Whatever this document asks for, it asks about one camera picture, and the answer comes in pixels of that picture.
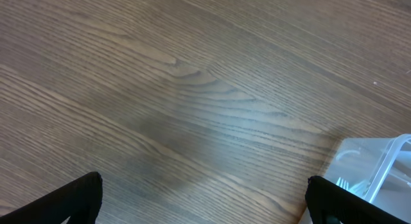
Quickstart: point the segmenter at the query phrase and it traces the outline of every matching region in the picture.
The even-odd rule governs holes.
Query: clear plastic bin
[[[346,138],[324,178],[411,223],[411,135]],[[308,210],[300,224],[311,223]]]

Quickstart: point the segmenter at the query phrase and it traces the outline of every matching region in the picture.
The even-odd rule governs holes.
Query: wooden surface
[[[344,137],[411,129],[397,0],[0,0],[0,214],[97,170],[99,223],[297,223]]]

